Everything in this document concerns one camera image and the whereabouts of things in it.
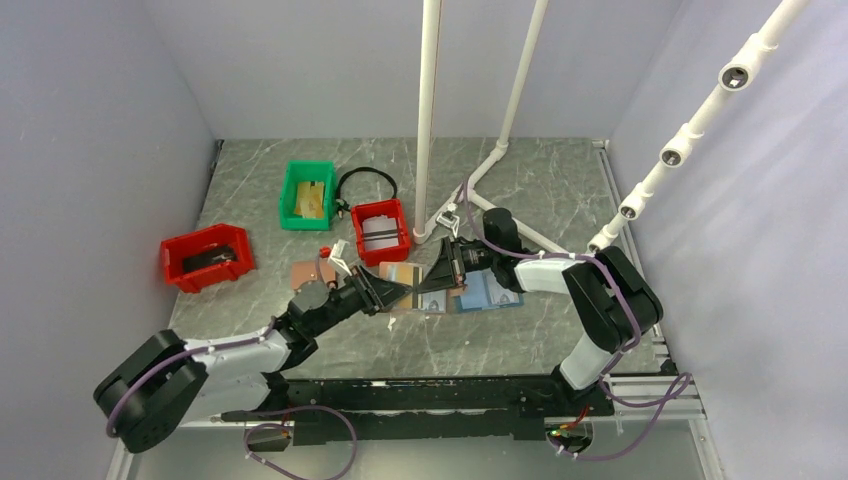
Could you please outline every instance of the green bin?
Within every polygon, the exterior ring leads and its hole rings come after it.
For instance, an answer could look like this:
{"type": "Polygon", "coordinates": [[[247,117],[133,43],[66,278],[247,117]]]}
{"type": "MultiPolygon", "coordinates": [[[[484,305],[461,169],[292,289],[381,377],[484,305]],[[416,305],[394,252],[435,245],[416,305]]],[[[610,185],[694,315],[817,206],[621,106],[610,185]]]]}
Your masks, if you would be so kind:
{"type": "Polygon", "coordinates": [[[333,162],[289,162],[280,193],[280,226],[284,230],[329,230],[330,221],[336,214],[337,183],[333,162]],[[294,214],[297,184],[300,182],[324,182],[324,218],[303,218],[294,214]]]}

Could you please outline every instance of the marble tabletop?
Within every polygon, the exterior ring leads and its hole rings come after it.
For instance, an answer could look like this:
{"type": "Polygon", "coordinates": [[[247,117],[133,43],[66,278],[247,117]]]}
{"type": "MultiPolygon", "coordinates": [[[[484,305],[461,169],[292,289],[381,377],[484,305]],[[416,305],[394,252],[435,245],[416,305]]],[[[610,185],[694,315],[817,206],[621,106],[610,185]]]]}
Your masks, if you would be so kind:
{"type": "MultiPolygon", "coordinates": [[[[482,162],[494,138],[439,138],[431,147],[428,213],[482,162]]],[[[362,165],[386,171],[398,182],[407,223],[414,208],[414,138],[238,140],[224,142],[198,228],[228,223],[247,229],[256,270],[199,294],[180,293],[170,328],[184,338],[245,333],[285,311],[293,292],[289,269],[310,260],[337,239],[353,242],[349,216],[328,232],[280,228],[278,198],[290,160],[330,160],[339,175],[362,165]]],[[[518,138],[478,183],[489,201],[571,251],[612,218],[604,173],[588,139],[518,138]]],[[[354,175],[344,185],[351,205],[391,197],[387,182],[354,175]]],[[[475,215],[479,221],[481,212],[475,215]]],[[[472,238],[463,221],[460,233],[472,238]]],[[[437,231],[413,249],[409,260],[430,265],[438,253],[437,231]]],[[[525,241],[529,248],[535,246],[525,241]]],[[[571,297],[525,294],[524,305],[465,314],[357,314],[324,333],[319,349],[289,378],[356,378],[549,373],[582,332],[571,297]],[[389,328],[390,317],[396,321],[389,328]]],[[[655,372],[650,342],[643,342],[617,372],[655,372]]]]}

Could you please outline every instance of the white wall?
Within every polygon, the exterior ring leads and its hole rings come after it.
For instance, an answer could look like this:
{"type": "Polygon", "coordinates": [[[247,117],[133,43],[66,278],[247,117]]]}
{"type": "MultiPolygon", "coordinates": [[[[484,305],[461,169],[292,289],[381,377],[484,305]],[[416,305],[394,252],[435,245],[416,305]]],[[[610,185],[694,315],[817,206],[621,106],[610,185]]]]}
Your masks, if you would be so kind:
{"type": "MultiPolygon", "coordinates": [[[[414,136],[421,0],[146,0],[219,138],[414,136]]],[[[516,136],[608,138],[681,0],[553,0],[516,136]]],[[[447,0],[436,136],[497,135],[532,0],[447,0]]]]}
{"type": "Polygon", "coordinates": [[[167,324],[158,245],[193,228],[213,137],[140,2],[0,11],[0,476],[103,478],[91,395],[167,324]]]}
{"type": "MultiPolygon", "coordinates": [[[[776,0],[691,0],[612,136],[629,191],[776,0]]],[[[633,224],[730,479],[848,477],[848,4],[816,0],[633,224]]]]}

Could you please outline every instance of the black strap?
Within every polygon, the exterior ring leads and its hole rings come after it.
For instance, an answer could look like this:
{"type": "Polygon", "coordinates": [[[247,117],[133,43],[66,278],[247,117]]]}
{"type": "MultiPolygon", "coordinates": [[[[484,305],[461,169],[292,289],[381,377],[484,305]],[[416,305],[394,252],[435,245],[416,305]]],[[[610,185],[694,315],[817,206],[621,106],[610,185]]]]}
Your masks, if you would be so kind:
{"type": "Polygon", "coordinates": [[[336,187],[336,204],[339,206],[339,215],[341,215],[342,210],[345,211],[345,212],[350,211],[350,204],[348,204],[346,201],[342,200],[342,185],[351,175],[353,175],[354,173],[359,173],[359,172],[376,173],[377,175],[380,175],[381,177],[388,180],[389,184],[392,186],[392,190],[393,190],[392,191],[392,198],[397,198],[397,182],[395,182],[395,179],[392,178],[391,175],[389,175],[388,173],[386,173],[382,170],[377,170],[376,168],[372,168],[372,167],[354,168],[353,170],[342,175],[342,178],[339,179],[339,185],[336,187]]]}

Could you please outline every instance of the plastic bin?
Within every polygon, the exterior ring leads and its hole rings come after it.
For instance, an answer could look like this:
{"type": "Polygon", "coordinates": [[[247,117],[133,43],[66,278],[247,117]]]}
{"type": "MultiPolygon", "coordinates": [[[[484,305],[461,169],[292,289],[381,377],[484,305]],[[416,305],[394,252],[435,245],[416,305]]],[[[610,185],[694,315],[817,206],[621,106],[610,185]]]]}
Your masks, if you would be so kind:
{"type": "Polygon", "coordinates": [[[284,230],[329,230],[330,221],[336,214],[337,182],[333,162],[289,162],[280,193],[280,226],[284,230]],[[324,218],[303,218],[294,214],[297,184],[300,182],[324,182],[324,218]]]}
{"type": "Polygon", "coordinates": [[[357,205],[350,210],[350,215],[353,219],[353,228],[356,230],[356,250],[359,252],[359,258],[365,262],[366,267],[375,267],[380,262],[402,262],[409,256],[409,249],[412,244],[409,241],[409,231],[406,229],[406,220],[403,218],[403,207],[401,207],[400,200],[392,198],[382,202],[357,205]],[[365,239],[362,236],[362,222],[380,215],[397,220],[398,245],[366,251],[365,239]]]}
{"type": "Polygon", "coordinates": [[[188,235],[171,238],[160,246],[165,283],[176,285],[186,293],[198,293],[204,287],[236,280],[256,268],[247,231],[225,223],[219,223],[188,235]],[[227,246],[235,253],[235,260],[223,261],[205,268],[186,272],[184,261],[198,254],[227,246]]]}

